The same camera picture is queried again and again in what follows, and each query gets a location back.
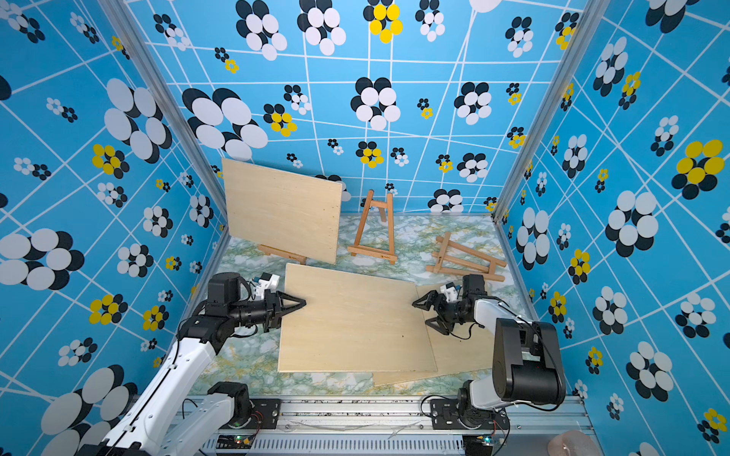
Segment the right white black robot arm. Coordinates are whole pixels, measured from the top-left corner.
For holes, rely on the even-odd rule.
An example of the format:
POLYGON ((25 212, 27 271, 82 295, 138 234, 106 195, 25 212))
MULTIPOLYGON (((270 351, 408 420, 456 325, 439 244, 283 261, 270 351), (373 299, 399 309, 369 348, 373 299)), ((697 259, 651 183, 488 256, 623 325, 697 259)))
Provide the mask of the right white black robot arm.
POLYGON ((455 401, 456 419, 464 429, 488 422, 505 429, 506 408, 525 405, 554 412, 565 401, 567 386, 557 330, 551 323, 531 321, 487 292, 482 275, 465 275, 460 289, 447 284, 413 301, 421 311, 434 311, 427 327, 455 336, 457 325, 488 331, 494 338, 490 376, 467 381, 455 401))

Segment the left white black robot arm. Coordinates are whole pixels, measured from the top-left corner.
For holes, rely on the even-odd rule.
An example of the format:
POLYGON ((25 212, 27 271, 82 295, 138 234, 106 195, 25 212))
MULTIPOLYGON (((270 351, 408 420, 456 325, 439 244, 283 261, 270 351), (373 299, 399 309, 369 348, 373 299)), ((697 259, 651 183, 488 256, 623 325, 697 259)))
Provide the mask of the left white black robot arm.
POLYGON ((80 455, 194 455, 224 427, 275 429, 278 404, 271 410, 251 400, 247 385, 219 382, 208 390, 203 403, 175 425, 188 395, 205 369, 237 329, 253 336, 281 328, 285 315, 306 305, 267 287, 252 289, 238 273, 219 273, 207 283, 201 301, 176 334, 171 353, 130 411, 95 445, 84 444, 80 455))

